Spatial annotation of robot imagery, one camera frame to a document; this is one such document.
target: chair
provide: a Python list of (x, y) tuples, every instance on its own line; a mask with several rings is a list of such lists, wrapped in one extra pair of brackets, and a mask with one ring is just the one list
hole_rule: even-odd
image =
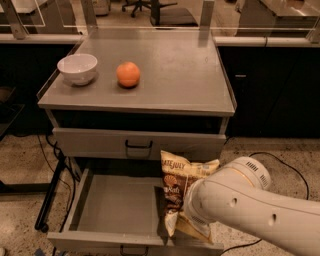
[(187, 8), (168, 8), (162, 10), (163, 7), (176, 4), (161, 4), (159, 0), (151, 0), (151, 24), (153, 26), (198, 26), (195, 18)]
[(125, 12), (126, 11), (126, 7), (134, 5), (134, 9), (131, 12), (131, 17), (132, 18), (136, 17), (135, 12), (138, 10), (138, 8), (140, 8), (140, 11), (142, 11), (142, 7), (143, 6), (148, 8), (148, 9), (151, 9), (150, 1), (138, 0), (138, 1), (134, 1), (132, 3), (129, 3), (129, 0), (127, 0), (126, 2), (127, 2), (126, 4), (122, 5), (122, 11)]

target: speckled floor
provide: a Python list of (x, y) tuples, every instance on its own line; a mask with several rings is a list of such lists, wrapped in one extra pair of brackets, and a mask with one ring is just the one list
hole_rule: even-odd
[[(320, 162), (318, 160), (320, 159), (320, 140), (231, 138), (224, 146), (220, 161), (223, 165), (236, 157), (248, 156), (254, 152), (271, 153), (299, 170), (309, 184), (310, 199), (320, 200)], [(52, 177), (51, 168), (54, 169), (57, 163), (53, 149), (43, 135), (27, 137), (7, 135), (0, 142), (0, 155), (0, 179), (6, 184), (49, 182)], [(269, 155), (259, 154), (253, 157), (260, 160), (269, 170), (273, 180), (271, 191), (305, 198), (305, 184), (294, 171)], [(72, 181), (67, 171), (62, 173), (61, 179), (65, 183), (59, 182), (48, 216), (47, 223), (50, 231), (59, 231), (69, 202)], [(45, 255), (52, 255), (53, 246), (47, 240), (46, 234), (34, 229), (43, 199), (43, 194), (0, 197), (0, 246), (7, 249), (7, 255), (34, 255), (39, 248)], [(256, 237), (219, 223), (213, 225), (213, 232), (214, 240), (222, 242), (225, 248), (257, 240)], [(68, 252), (67, 255), (95, 254)], [(232, 250), (224, 255), (284, 256), (291, 254), (261, 241), (256, 245)]]

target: drawer handle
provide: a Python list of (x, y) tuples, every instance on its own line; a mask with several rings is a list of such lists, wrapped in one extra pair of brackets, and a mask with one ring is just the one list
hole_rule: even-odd
[(128, 140), (126, 140), (126, 143), (125, 143), (127, 148), (140, 148), (140, 149), (149, 149), (149, 148), (152, 147), (152, 144), (153, 144), (153, 141), (150, 141), (148, 146), (129, 145), (129, 141)]
[(146, 250), (145, 250), (144, 254), (131, 254), (131, 253), (124, 253), (123, 252), (123, 245), (120, 246), (120, 254), (122, 256), (147, 256), (148, 255), (148, 250), (149, 250), (149, 248), (146, 247)]

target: gray drawer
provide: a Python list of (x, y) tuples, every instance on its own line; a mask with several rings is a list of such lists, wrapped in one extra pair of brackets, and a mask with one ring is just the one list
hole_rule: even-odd
[(60, 250), (112, 255), (219, 255), (222, 244), (207, 244), (182, 233), (169, 239), (163, 224), (159, 177), (143, 168), (126, 172), (86, 169), (61, 233), (48, 239)]
[(166, 150), (191, 161), (219, 158), (225, 135), (55, 128), (64, 154), (71, 157), (160, 160)]

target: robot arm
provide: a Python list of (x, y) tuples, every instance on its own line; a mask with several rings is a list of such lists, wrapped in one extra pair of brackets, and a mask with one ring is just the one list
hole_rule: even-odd
[(241, 157), (188, 190), (184, 212), (196, 227), (219, 221), (294, 255), (320, 255), (320, 203), (266, 191), (268, 171)]

